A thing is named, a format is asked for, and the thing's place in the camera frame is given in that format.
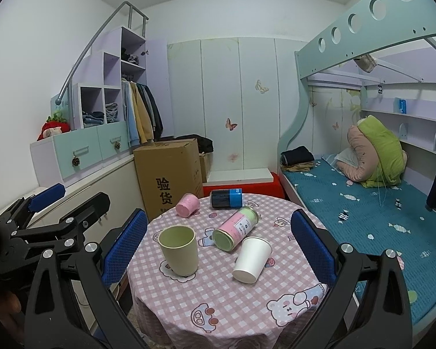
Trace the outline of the red strawberry plush toy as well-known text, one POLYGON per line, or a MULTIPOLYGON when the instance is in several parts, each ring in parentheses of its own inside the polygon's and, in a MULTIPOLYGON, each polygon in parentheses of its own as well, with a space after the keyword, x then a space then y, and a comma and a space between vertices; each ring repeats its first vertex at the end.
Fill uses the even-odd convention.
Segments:
POLYGON ((67 123, 67 119, 60 111, 57 111, 48 116, 47 121, 42 126, 39 137, 37 137, 37 141, 69 131, 71 131, 71 127, 67 123))

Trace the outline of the pink checkered tablecloth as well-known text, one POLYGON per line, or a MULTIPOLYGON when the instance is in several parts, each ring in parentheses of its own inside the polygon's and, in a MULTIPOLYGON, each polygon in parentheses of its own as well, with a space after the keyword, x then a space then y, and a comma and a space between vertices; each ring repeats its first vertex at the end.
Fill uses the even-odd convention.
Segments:
POLYGON ((213 229, 230 217, 201 200, 195 215, 174 210, 152 220, 127 268, 137 323, 154 343, 171 348, 273 348, 291 343, 312 318, 327 293, 291 233, 293 202, 247 194, 258 213, 253 235, 271 244, 269 260, 254 284, 232 276, 237 251, 217 249, 213 229), (174 274, 158 242, 163 229, 191 227, 198 240, 198 271, 174 274))

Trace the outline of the pink curved pillow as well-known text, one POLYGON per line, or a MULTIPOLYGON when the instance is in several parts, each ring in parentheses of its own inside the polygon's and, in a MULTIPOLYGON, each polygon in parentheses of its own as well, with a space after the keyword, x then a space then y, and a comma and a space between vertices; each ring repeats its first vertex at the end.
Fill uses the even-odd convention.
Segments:
POLYGON ((392 162, 383 165, 376 148, 356 125, 349 128, 347 142, 348 148, 335 157, 335 164, 340 172, 354 183, 363 184, 365 188, 388 186, 392 185, 394 166, 399 168, 397 179, 405 172, 408 157, 401 145, 399 149, 402 160, 398 161, 397 156, 388 155, 387 159, 392 162))

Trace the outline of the pink cup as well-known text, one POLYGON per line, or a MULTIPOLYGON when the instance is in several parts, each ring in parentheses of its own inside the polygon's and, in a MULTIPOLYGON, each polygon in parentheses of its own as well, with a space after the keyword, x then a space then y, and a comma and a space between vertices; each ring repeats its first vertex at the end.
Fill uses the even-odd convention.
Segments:
POLYGON ((199 198, 191 193, 186 193, 176 204, 176 213, 182 218, 189 218, 200 209, 199 198))

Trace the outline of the pink green tin can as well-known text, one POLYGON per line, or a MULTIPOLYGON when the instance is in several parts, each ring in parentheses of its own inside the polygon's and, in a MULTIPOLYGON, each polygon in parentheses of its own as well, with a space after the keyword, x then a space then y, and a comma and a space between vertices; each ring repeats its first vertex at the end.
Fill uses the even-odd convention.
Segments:
POLYGON ((230 216, 212 233, 212 239, 220 250, 230 252, 243 241, 259 221, 259 214, 249 206, 244 206, 230 216))

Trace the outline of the white paper cup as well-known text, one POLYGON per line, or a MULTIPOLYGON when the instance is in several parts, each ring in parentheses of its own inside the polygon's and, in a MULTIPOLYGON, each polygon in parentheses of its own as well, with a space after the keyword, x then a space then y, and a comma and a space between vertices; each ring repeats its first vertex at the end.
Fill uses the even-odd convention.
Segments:
POLYGON ((271 244, 266 239, 246 237, 232 271, 233 278, 244 284, 255 284, 271 253, 271 244))

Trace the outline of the pale green cup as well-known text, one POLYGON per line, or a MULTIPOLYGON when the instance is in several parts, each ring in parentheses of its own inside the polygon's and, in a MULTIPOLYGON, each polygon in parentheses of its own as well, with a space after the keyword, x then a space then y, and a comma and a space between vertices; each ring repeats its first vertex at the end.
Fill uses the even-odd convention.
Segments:
POLYGON ((158 242, 166 262, 178 276, 189 277, 198 270, 198 241, 195 231, 185 225, 163 229, 158 242))

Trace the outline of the white low cabinet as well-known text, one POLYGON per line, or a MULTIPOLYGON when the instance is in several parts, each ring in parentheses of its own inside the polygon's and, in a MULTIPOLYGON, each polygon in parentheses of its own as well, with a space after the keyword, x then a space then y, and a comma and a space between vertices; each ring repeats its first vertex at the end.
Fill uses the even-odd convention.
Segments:
POLYGON ((132 155, 66 188, 62 199, 33 216, 31 229, 58 223, 64 215, 99 192, 108 195, 110 207, 99 221, 85 231, 86 242, 101 242, 111 229, 123 225, 135 209, 144 207, 132 155))

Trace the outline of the small blue box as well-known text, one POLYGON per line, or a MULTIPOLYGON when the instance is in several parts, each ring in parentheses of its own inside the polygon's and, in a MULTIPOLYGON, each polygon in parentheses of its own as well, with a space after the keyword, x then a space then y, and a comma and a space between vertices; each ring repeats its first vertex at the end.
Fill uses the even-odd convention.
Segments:
POLYGON ((400 114, 407 114, 407 101, 405 99, 394 99, 394 112, 400 114))

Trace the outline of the round clip lamp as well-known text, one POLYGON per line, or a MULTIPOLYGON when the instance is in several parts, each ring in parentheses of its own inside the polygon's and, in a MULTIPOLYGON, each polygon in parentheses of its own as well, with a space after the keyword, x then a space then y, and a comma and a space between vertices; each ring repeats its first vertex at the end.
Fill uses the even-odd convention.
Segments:
POLYGON ((371 73, 377 67, 376 59, 371 54, 362 54, 353 59, 360 70, 371 73))

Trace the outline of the brown cardboard box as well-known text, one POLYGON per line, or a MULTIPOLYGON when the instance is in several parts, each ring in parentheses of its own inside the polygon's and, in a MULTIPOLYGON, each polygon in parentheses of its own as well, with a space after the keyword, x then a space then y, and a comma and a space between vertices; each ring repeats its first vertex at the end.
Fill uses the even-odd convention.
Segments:
POLYGON ((175 207, 186 193, 201 198, 197 140, 172 140, 134 150, 137 180, 150 221, 175 207))

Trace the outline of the folded dark clothes pile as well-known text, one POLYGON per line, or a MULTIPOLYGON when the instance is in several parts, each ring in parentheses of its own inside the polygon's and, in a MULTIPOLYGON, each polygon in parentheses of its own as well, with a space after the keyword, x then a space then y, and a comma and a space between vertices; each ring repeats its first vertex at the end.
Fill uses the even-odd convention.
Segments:
POLYGON ((312 153, 305 146, 286 150, 280 154, 281 168, 288 172, 308 172, 314 167, 314 163, 312 153))

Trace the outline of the lilac stair shelf unit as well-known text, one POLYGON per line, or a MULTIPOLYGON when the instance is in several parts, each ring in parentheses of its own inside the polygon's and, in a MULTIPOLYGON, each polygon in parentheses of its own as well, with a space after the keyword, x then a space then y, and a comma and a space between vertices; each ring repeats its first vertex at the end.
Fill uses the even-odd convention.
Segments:
POLYGON ((101 111, 110 102, 122 105, 122 79, 150 89, 163 122, 162 137, 173 137, 167 43, 147 40, 124 26, 96 38, 71 76, 61 103, 56 104, 57 96, 51 98, 51 112, 60 111, 72 129, 82 129, 84 111, 101 111))

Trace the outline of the hanging clothes row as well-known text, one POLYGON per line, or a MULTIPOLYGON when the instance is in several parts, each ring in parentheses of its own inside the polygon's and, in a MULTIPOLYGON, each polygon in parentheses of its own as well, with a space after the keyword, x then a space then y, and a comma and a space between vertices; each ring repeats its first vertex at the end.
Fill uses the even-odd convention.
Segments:
POLYGON ((150 89, 144 84, 122 79, 121 90, 129 147, 159 140, 164 126, 150 89))

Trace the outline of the black blue can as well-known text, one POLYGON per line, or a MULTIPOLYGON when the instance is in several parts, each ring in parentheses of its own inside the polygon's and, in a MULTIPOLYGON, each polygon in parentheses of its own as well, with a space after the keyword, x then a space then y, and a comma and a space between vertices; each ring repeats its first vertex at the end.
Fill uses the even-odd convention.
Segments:
POLYGON ((210 193, 210 202, 214 209, 239 209, 243 206, 242 189, 212 190, 210 193))

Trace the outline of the teal bunk bed frame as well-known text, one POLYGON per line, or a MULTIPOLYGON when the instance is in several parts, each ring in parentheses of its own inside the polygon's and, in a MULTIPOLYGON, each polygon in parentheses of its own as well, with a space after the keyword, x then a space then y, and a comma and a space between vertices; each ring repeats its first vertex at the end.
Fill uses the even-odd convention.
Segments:
POLYGON ((304 145, 334 158, 352 125, 373 115, 407 153, 404 179, 429 192, 436 176, 436 3, 361 0, 295 53, 299 107, 278 150, 304 145), (371 54, 377 67, 359 69, 371 54), (394 112, 394 99, 407 114, 394 112))

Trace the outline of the teal drawer unit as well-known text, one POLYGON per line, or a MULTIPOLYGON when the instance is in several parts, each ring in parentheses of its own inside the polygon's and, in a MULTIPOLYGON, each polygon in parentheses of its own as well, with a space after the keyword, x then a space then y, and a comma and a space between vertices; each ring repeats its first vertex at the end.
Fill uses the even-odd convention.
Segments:
POLYGON ((77 129, 31 143, 31 158, 41 187, 68 187, 129 155, 124 121, 77 129))

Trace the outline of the teal patterned mattress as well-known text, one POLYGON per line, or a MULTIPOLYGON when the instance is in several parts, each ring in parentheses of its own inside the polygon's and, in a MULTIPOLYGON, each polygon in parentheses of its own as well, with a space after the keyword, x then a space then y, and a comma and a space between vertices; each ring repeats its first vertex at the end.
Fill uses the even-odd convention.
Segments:
POLYGON ((421 329, 436 317, 436 213, 406 182, 364 188, 324 159, 307 172, 284 172, 307 210, 340 242, 360 252, 397 253, 410 298, 412 322, 421 329))

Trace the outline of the white wardrobe doors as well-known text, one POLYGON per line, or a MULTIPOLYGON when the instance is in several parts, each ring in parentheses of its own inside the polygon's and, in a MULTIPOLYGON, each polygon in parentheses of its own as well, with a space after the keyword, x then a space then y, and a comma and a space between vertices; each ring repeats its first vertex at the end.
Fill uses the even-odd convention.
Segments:
POLYGON ((278 142, 299 107, 302 42, 225 38, 167 46, 176 136, 213 142, 212 170, 278 168, 278 142))

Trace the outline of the green pillow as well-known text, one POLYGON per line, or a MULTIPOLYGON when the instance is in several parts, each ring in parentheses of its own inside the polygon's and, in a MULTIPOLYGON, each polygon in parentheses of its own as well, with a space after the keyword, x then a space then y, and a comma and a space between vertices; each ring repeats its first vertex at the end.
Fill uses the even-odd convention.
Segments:
POLYGON ((401 183, 405 160, 398 137, 373 115, 358 124, 360 132, 373 145, 378 156, 374 172, 361 184, 365 188, 392 187, 401 183))

